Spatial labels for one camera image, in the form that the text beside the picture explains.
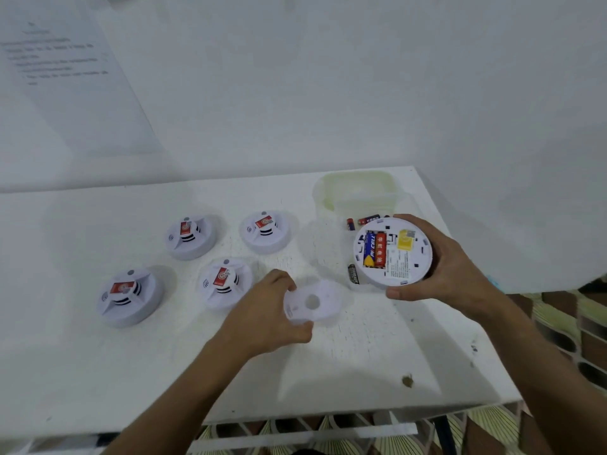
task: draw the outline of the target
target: white table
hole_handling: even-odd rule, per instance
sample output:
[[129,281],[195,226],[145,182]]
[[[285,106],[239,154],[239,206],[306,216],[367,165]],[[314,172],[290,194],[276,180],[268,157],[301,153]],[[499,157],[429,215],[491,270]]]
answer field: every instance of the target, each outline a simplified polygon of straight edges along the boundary
[[[385,171],[448,232],[414,168]],[[319,276],[344,282],[339,231],[317,217],[311,196],[322,175],[0,196],[0,439],[124,428],[220,326],[222,316],[204,310],[194,292],[213,258],[244,257],[258,277],[278,267],[300,284]],[[253,255],[237,233],[245,215],[263,209],[285,210],[295,223],[290,244],[265,257]],[[201,259],[173,260],[163,233],[193,214],[217,216],[218,242]],[[162,305],[132,328],[103,325],[94,309],[103,282],[141,266],[165,281]],[[399,407],[414,420],[520,398],[475,322],[435,300],[344,294],[337,323],[315,326],[310,344],[250,361],[208,421]],[[411,389],[401,383],[407,374]]]

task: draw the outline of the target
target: right hand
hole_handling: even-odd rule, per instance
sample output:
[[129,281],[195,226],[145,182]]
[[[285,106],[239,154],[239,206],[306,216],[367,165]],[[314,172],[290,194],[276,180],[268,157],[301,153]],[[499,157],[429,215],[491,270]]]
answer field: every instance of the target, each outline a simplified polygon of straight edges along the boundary
[[425,280],[405,286],[389,287],[385,294],[395,300],[437,298],[466,317],[481,321],[504,295],[481,273],[459,243],[444,235],[429,222],[411,214],[394,217],[419,227],[432,244],[432,274]]

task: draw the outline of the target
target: white smoke detector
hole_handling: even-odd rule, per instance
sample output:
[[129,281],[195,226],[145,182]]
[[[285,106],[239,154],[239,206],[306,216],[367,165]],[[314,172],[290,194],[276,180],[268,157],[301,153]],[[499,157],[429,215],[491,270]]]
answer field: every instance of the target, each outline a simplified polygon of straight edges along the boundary
[[253,285],[253,271],[239,258],[218,258],[203,269],[198,291],[211,309],[232,308]]
[[164,245],[178,260],[192,260],[209,252],[217,240],[217,231],[208,216],[184,217],[173,223],[164,235]]
[[356,269],[380,288],[420,281],[432,265],[432,245],[422,230],[403,219],[380,218],[354,239]]
[[275,210],[256,212],[240,224],[240,237],[254,252],[274,253],[290,239],[290,224],[285,214]]
[[286,317],[293,324],[320,321],[341,311],[340,286],[334,281],[321,280],[287,292],[283,304]]
[[147,268],[118,273],[97,299],[97,313],[112,327],[140,323],[156,310],[164,288],[162,281]]

